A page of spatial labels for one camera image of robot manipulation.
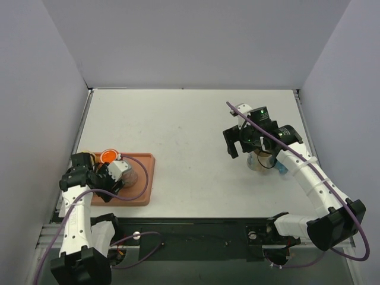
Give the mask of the pink patterned mug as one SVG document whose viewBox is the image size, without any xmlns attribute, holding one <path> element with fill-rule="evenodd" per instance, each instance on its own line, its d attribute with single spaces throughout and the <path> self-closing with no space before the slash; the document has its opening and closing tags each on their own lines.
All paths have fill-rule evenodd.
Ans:
<svg viewBox="0 0 380 285">
<path fill-rule="evenodd" d="M 130 188 L 134 186 L 138 180 L 138 174 L 130 164 L 125 164 L 122 169 L 121 179 L 124 183 L 124 187 Z"/>
</svg>

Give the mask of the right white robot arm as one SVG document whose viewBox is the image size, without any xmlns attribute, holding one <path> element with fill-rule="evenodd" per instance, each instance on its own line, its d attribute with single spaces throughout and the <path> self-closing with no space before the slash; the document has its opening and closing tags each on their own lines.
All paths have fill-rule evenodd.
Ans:
<svg viewBox="0 0 380 285">
<path fill-rule="evenodd" d="M 295 178 L 316 212 L 316 217 L 284 214 L 275 218 L 265 228 L 270 242 L 278 243 L 286 236 L 308 238 L 318 249 L 328 251 L 356 233 L 363 233 L 364 203 L 353 201 L 339 190 L 292 126 L 279 126 L 266 107 L 228 106 L 237 118 L 235 126 L 223 131 L 228 154 L 235 159 L 235 144 L 240 143 L 244 153 L 271 156 Z"/>
</svg>

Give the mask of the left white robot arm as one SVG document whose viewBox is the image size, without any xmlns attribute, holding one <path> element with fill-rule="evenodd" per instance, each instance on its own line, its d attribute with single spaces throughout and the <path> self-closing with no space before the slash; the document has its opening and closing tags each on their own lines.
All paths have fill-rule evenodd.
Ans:
<svg viewBox="0 0 380 285">
<path fill-rule="evenodd" d="M 130 167 L 121 155 L 111 162 L 96 163 L 90 153 L 73 154 L 71 164 L 59 182 L 64 200 L 64 237 L 50 270 L 59 284 L 110 284 L 109 245 L 121 240 L 122 229 L 113 214 L 91 222 L 92 190 L 109 202 L 124 186 L 122 176 Z"/>
</svg>

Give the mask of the beige patterned mug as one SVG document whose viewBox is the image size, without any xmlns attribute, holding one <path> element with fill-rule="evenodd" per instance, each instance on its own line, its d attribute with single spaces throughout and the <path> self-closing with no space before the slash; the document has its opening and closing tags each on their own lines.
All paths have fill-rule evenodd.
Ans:
<svg viewBox="0 0 380 285">
<path fill-rule="evenodd" d="M 267 151 L 255 150 L 248 154 L 246 163 L 252 171 L 267 175 L 271 169 L 275 168 L 277 160 Z"/>
</svg>

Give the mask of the blue patterned mug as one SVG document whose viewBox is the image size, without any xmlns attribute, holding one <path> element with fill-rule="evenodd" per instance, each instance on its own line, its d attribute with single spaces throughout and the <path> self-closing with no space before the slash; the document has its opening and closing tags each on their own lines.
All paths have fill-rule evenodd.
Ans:
<svg viewBox="0 0 380 285">
<path fill-rule="evenodd" d="M 278 170 L 279 174 L 281 175 L 285 175 L 287 174 L 288 172 L 288 169 L 287 167 L 285 167 L 282 163 L 280 163 L 279 161 L 276 162 L 275 164 L 275 168 Z"/>
</svg>

